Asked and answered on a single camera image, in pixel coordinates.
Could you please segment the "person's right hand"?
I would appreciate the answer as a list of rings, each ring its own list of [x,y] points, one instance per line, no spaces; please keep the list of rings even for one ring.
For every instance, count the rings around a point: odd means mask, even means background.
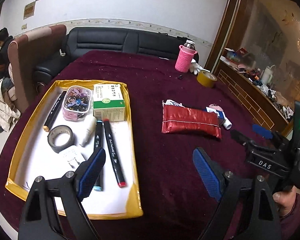
[[[279,216],[284,217],[288,215],[296,200],[297,188],[293,187],[290,191],[281,191],[273,194],[273,200],[278,206]]]

